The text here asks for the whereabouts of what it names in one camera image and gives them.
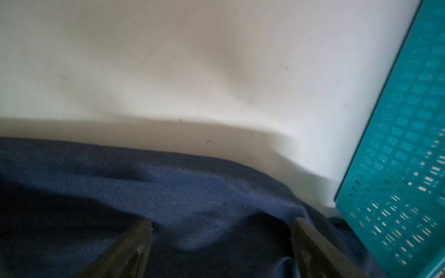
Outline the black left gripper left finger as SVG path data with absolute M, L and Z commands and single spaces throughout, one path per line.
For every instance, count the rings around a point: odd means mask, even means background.
M 153 225 L 149 219 L 136 222 L 78 277 L 142 278 L 151 251 L 152 235 Z

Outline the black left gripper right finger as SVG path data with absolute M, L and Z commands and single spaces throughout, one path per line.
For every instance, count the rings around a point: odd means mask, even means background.
M 365 278 L 366 275 L 304 218 L 292 224 L 292 248 L 302 278 Z

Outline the dark blue denim trousers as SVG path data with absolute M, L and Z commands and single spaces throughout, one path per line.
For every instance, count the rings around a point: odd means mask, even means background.
M 241 164 L 1 139 L 1 261 L 14 278 L 71 278 L 142 218 L 154 228 L 148 278 L 297 278 L 296 217 L 365 274 L 384 277 L 344 221 Z

